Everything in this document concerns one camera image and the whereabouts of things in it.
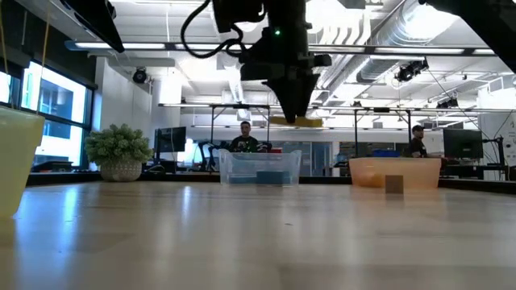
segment person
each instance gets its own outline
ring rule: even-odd
[[[247,121],[240,123],[240,137],[233,139],[230,145],[231,152],[256,152],[258,140],[249,135],[251,133],[251,124]]]
[[[408,147],[408,157],[414,158],[441,158],[439,154],[429,154],[427,153],[427,148],[425,144],[422,142],[422,139],[425,137],[424,128],[420,125],[416,125],[412,127],[412,135],[414,136],[409,143]]]

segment clear plastic bin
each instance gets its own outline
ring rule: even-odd
[[[436,189],[441,159],[436,158],[357,158],[349,160],[353,185],[385,187],[386,175],[403,176],[406,189]]]
[[[297,185],[301,151],[292,153],[230,153],[220,151],[222,184]]]
[[[18,211],[44,118],[0,107],[0,218]]]

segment black shirt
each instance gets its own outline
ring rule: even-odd
[[[230,150],[231,152],[256,152],[256,148],[258,146],[258,140],[254,139],[253,137],[237,137],[233,139],[233,142],[231,142]]]
[[[425,147],[425,144],[423,144],[422,141],[417,138],[413,138],[412,141],[410,141],[409,151],[407,153],[409,157],[413,157],[412,153],[415,152],[419,152],[422,158],[428,157],[427,148]]]

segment computer monitor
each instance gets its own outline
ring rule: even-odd
[[[482,132],[478,130],[445,129],[443,138],[448,158],[484,158]]]
[[[184,152],[186,127],[156,129],[154,148],[160,153]]]

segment potted plant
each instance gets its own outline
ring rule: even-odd
[[[152,157],[148,138],[141,130],[127,124],[111,125],[102,132],[91,132],[86,138],[86,154],[90,162],[100,166],[106,181],[134,181],[142,172],[142,163]]]

